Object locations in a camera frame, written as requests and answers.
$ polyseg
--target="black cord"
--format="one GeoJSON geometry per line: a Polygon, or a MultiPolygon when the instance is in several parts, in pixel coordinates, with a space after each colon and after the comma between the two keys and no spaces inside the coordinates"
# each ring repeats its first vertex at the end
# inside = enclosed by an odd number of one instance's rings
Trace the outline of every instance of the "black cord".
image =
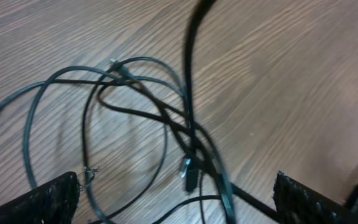
{"type": "MultiPolygon", "coordinates": [[[[203,179],[204,179],[204,172],[201,171],[201,175],[200,175],[200,183],[198,184],[198,190],[199,190],[199,197],[201,198],[201,196],[203,196],[203,179]]],[[[203,200],[200,199],[200,216],[201,216],[201,221],[203,222],[203,224],[206,224],[206,220],[205,220],[205,216],[204,216],[204,208],[203,208],[203,200]]]]}
{"type": "Polygon", "coordinates": [[[27,176],[30,182],[30,185],[32,188],[37,187],[37,182],[34,177],[34,173],[32,171],[31,161],[30,161],[30,154],[29,154],[29,140],[30,140],[30,130],[32,126],[32,121],[35,115],[35,111],[37,109],[37,106],[40,102],[40,99],[42,95],[45,93],[46,89],[49,87],[49,85],[53,83],[66,83],[66,84],[87,84],[87,85],[93,85],[93,88],[89,94],[89,97],[86,101],[83,115],[82,115],[82,122],[81,122],[81,142],[82,142],[82,153],[83,153],[83,164],[85,167],[89,168],[90,164],[88,161],[88,141],[86,137],[86,120],[87,120],[87,114],[90,107],[91,100],[94,98],[94,95],[96,94],[96,99],[100,103],[100,105],[120,113],[128,113],[133,114],[136,116],[142,116],[148,119],[152,119],[155,121],[159,121],[163,123],[164,128],[164,146],[163,146],[163,154],[162,159],[160,161],[160,164],[157,167],[157,170],[155,171],[155,174],[153,175],[150,182],[146,185],[146,187],[137,194],[129,203],[125,204],[123,207],[118,209],[117,211],[105,215],[103,211],[99,208],[98,204],[96,203],[92,190],[91,190],[91,180],[90,180],[90,173],[84,172],[85,175],[85,189],[88,196],[88,200],[97,214],[97,216],[100,218],[100,220],[97,220],[95,222],[92,222],[92,224],[97,223],[112,223],[110,219],[114,218],[116,215],[123,212],[125,209],[130,207],[133,203],[135,203],[143,194],[150,188],[150,186],[153,184],[154,180],[157,178],[158,173],[160,172],[163,161],[165,159],[166,153],[167,153],[167,142],[168,142],[168,130],[167,127],[170,128],[174,138],[176,139],[178,145],[185,153],[186,157],[191,159],[192,164],[197,168],[202,170],[202,175],[200,178],[200,196],[195,198],[190,198],[188,200],[185,200],[184,202],[178,204],[176,207],[171,209],[169,212],[167,212],[162,218],[158,219],[155,223],[161,223],[166,218],[168,218],[173,212],[175,212],[180,207],[191,203],[191,202],[197,202],[200,201],[200,210],[201,210],[201,219],[203,223],[205,222],[204,213],[203,213],[203,205],[202,200],[220,200],[222,208],[225,213],[226,222],[227,223],[235,223],[236,222],[236,216],[234,212],[234,204],[232,196],[236,195],[243,199],[244,201],[248,202],[252,206],[254,206],[256,209],[260,210],[273,220],[276,220],[279,222],[278,216],[276,211],[271,209],[270,207],[266,206],[262,202],[258,201],[257,199],[253,198],[248,193],[244,192],[234,184],[232,184],[229,181],[228,174],[225,170],[224,162],[219,155],[218,149],[215,146],[213,140],[209,136],[208,132],[203,129],[198,123],[194,120],[194,111],[193,111],[193,98],[192,98],[192,83],[191,83],[191,62],[192,62],[192,53],[193,53],[193,47],[195,43],[195,37],[198,30],[199,25],[201,24],[201,21],[203,20],[206,13],[209,11],[211,6],[215,0],[201,0],[198,6],[196,7],[195,13],[193,17],[191,18],[191,22],[188,28],[188,32],[186,34],[186,44],[185,44],[185,58],[184,58],[184,69],[185,69],[185,80],[186,80],[186,87],[184,84],[182,84],[179,76],[175,73],[175,71],[170,68],[167,64],[154,59],[150,57],[136,57],[136,58],[130,58],[121,62],[116,62],[109,70],[103,71],[98,68],[91,68],[91,67],[85,67],[85,66],[72,66],[63,68],[56,73],[54,73],[48,80],[44,82],[38,82],[34,83],[33,85],[29,85],[15,93],[13,93],[11,96],[8,96],[5,100],[2,100],[0,103],[0,112],[3,108],[5,108],[9,103],[23,95],[24,93],[27,93],[35,88],[40,88],[34,97],[34,100],[32,102],[32,105],[29,110],[29,114],[27,116],[27,121],[25,123],[25,130],[24,130],[24,137],[23,137],[23,158],[24,158],[24,165],[25,170],[27,172],[27,176]],[[173,85],[171,83],[158,80],[155,78],[150,77],[137,77],[133,76],[128,69],[124,66],[127,63],[136,62],[136,61],[149,61],[153,63],[157,63],[161,65],[163,68],[166,69],[166,71],[172,76],[173,80],[175,81],[176,85],[173,85]],[[64,79],[58,79],[61,75],[63,75],[66,72],[72,72],[72,71],[88,71],[88,72],[94,72],[100,75],[100,78],[98,81],[87,81],[87,80],[64,80],[64,79]],[[105,78],[111,78],[112,81],[110,82],[104,82],[105,78]],[[153,94],[143,85],[142,82],[154,82],[159,83],[161,85],[167,86],[171,90],[173,90],[181,99],[183,103],[183,110],[179,110],[173,106],[170,106],[156,97],[153,96],[153,94]],[[106,103],[102,98],[102,93],[105,89],[107,89],[110,86],[127,86],[138,93],[146,96],[148,99],[150,99],[153,104],[157,107],[159,115],[157,114],[150,114],[143,111],[137,111],[132,110],[128,108],[121,108],[118,106],[110,105],[106,103]],[[169,114],[168,110],[178,114],[179,116],[183,117],[185,119],[185,125],[181,125],[179,123],[174,122],[169,114]],[[207,140],[208,145],[205,146],[200,138],[196,135],[196,130],[200,131],[201,135],[207,140]],[[185,141],[183,140],[181,134],[187,135],[190,137],[191,142],[190,145],[185,144],[185,141]],[[207,148],[212,149],[212,153],[209,153],[207,151],[207,148]],[[201,158],[196,155],[196,153],[199,152],[201,154],[201,158]],[[208,195],[208,196],[202,196],[202,181],[204,174],[208,174],[213,182],[214,185],[218,191],[218,195],[208,195]]]}

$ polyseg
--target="tangled cables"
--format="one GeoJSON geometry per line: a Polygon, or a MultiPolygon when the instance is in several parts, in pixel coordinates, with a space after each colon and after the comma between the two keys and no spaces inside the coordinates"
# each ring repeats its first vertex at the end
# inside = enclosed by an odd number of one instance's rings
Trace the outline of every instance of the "tangled cables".
{"type": "Polygon", "coordinates": [[[201,170],[201,178],[200,178],[200,196],[190,198],[188,200],[185,200],[182,203],[179,203],[177,206],[172,208],[169,212],[167,212],[164,216],[159,218],[154,223],[162,223],[169,215],[171,215],[173,212],[175,212],[178,208],[189,204],[191,202],[200,202],[200,208],[201,208],[201,217],[202,221],[204,223],[204,215],[203,215],[203,209],[202,209],[202,201],[203,200],[220,200],[221,205],[223,208],[223,211],[225,213],[226,222],[227,223],[235,223],[236,222],[236,215],[235,215],[235,209],[233,204],[233,195],[236,195],[243,199],[244,201],[248,202],[252,206],[254,206],[256,209],[260,210],[261,212],[265,213],[270,218],[278,221],[277,213],[275,210],[271,209],[270,207],[266,206],[262,202],[258,201],[257,199],[253,198],[251,195],[247,194],[243,190],[241,190],[239,187],[235,186],[229,181],[228,174],[225,170],[223,160],[221,159],[221,156],[219,155],[218,149],[214,145],[213,140],[207,133],[205,129],[203,129],[198,123],[194,120],[194,112],[193,112],[193,99],[192,99],[192,84],[191,84],[191,63],[192,63],[192,54],[193,54],[193,46],[196,39],[196,33],[198,30],[199,25],[201,24],[201,21],[203,20],[206,13],[209,11],[211,6],[215,0],[201,0],[199,4],[196,7],[195,13],[193,14],[193,17],[191,18],[190,25],[187,30],[186,34],[186,44],[185,44],[185,51],[184,51],[184,70],[185,70],[185,80],[186,80],[186,86],[181,82],[180,77],[175,73],[175,71],[170,68],[167,64],[154,59],[150,57],[136,57],[136,58],[130,58],[127,60],[123,60],[121,62],[115,62],[111,68],[107,71],[100,70],[98,68],[91,68],[91,67],[85,67],[85,66],[71,66],[67,68],[63,68],[56,73],[54,73],[50,78],[48,78],[44,82],[38,82],[34,83],[33,85],[27,86],[15,93],[13,93],[11,96],[8,96],[5,100],[3,100],[0,103],[0,112],[5,108],[9,103],[13,102],[16,98],[20,97],[24,93],[27,93],[35,88],[40,88],[38,90],[38,93],[36,94],[32,105],[29,110],[29,114],[27,117],[27,121],[25,123],[25,130],[24,130],[24,137],[23,137],[23,155],[24,155],[24,164],[25,169],[27,172],[27,176],[30,182],[31,187],[34,189],[37,187],[37,182],[35,180],[32,166],[30,162],[30,154],[29,154],[29,140],[30,140],[30,130],[32,126],[32,122],[34,119],[35,111],[37,109],[37,106],[40,102],[40,99],[42,95],[45,93],[46,89],[49,87],[49,85],[54,83],[65,83],[65,84],[87,84],[87,85],[93,85],[93,88],[89,94],[89,97],[85,103],[85,107],[83,110],[82,115],[82,121],[81,121],[81,143],[82,143],[82,154],[83,154],[83,165],[85,167],[89,167],[89,161],[88,161],[88,142],[86,138],[86,120],[87,120],[87,114],[90,107],[91,100],[94,98],[96,94],[96,99],[98,102],[113,111],[117,111],[120,113],[127,113],[127,114],[133,114],[136,116],[141,116],[147,119],[152,119],[154,121],[161,122],[163,124],[164,128],[164,149],[162,154],[162,159],[160,161],[160,164],[157,167],[157,170],[155,171],[155,174],[153,175],[151,181],[147,184],[145,189],[143,189],[136,197],[134,197],[130,202],[125,204],[123,207],[121,207],[119,210],[113,212],[112,214],[105,215],[101,209],[99,208],[98,204],[96,203],[92,190],[91,190],[91,183],[90,183],[90,173],[84,172],[85,174],[85,190],[88,195],[89,201],[91,203],[91,206],[97,216],[100,218],[100,220],[91,222],[92,224],[97,223],[113,223],[110,219],[115,217],[116,215],[123,212],[126,208],[131,206],[136,200],[138,200],[153,184],[154,180],[158,176],[158,173],[160,172],[163,161],[165,158],[165,155],[167,153],[167,141],[168,141],[168,128],[173,133],[173,136],[175,137],[177,143],[179,144],[180,148],[183,150],[183,152],[186,154],[186,157],[191,160],[191,162],[194,164],[197,169],[201,170]],[[156,78],[150,78],[150,77],[142,77],[142,76],[133,76],[128,69],[125,67],[126,64],[136,61],[150,61],[153,63],[156,63],[160,66],[162,66],[173,78],[176,85],[158,80],[156,78]],[[100,75],[100,78],[98,81],[88,81],[88,80],[67,80],[67,79],[59,79],[61,75],[67,72],[72,71],[88,71],[97,73],[100,75]],[[171,90],[173,90],[182,100],[183,102],[183,110],[179,110],[178,108],[175,108],[171,105],[168,105],[161,100],[157,99],[153,96],[151,91],[149,91],[143,82],[154,82],[158,83],[164,86],[167,86],[171,90]],[[151,114],[143,111],[137,111],[127,108],[121,108],[118,106],[110,105],[109,103],[105,102],[103,97],[101,96],[103,94],[103,91],[105,91],[110,86],[127,86],[136,92],[146,96],[148,99],[150,99],[153,104],[157,107],[159,114],[151,114]],[[186,125],[182,125],[179,123],[174,122],[171,117],[168,114],[168,111],[172,111],[181,117],[184,118],[186,121],[186,125]],[[199,131],[201,133],[201,136],[206,139],[206,142],[208,143],[207,146],[203,144],[200,137],[196,135],[196,131],[199,131]],[[181,134],[187,135],[190,137],[191,141],[189,144],[185,143],[184,139],[182,138],[181,134]],[[207,148],[212,149],[212,153],[207,151],[207,148]],[[203,180],[203,175],[208,174],[216,187],[216,190],[218,191],[218,195],[202,195],[201,194],[201,184],[203,180]]]}

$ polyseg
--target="wooden surface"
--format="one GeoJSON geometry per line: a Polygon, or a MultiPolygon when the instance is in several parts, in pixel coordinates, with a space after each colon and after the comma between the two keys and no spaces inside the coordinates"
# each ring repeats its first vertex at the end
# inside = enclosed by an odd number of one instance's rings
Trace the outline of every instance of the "wooden surface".
{"type": "MultiPolygon", "coordinates": [[[[0,0],[0,100],[68,65],[107,68],[112,57],[152,56],[181,73],[183,31],[194,4],[0,0]]],[[[358,1],[222,0],[198,37],[196,119],[215,139],[231,179],[271,207],[278,170],[342,202],[358,180],[358,1]]],[[[169,80],[149,63],[134,63],[131,70],[169,80]]],[[[179,105],[166,88],[150,87],[179,105]]],[[[89,89],[54,85],[43,98],[30,141],[39,184],[68,170],[82,172],[80,116],[89,89]]],[[[106,98],[156,111],[132,93],[116,88],[106,98]]],[[[0,205],[29,190],[21,149],[33,96],[0,116],[0,205]]],[[[93,190],[99,206],[112,212],[150,180],[162,151],[162,127],[97,104],[92,117],[91,163],[100,167],[93,190]]],[[[114,221],[150,223],[190,197],[177,172],[182,155],[170,138],[152,189],[114,221]]],[[[212,193],[208,181],[205,191],[212,193]]],[[[205,207],[209,223],[223,222],[217,202],[205,207]]],[[[240,200],[236,208],[239,223],[271,223],[240,200]]],[[[82,195],[74,223],[95,219],[82,195]]],[[[200,223],[198,204],[181,208],[167,223],[200,223]]]]}

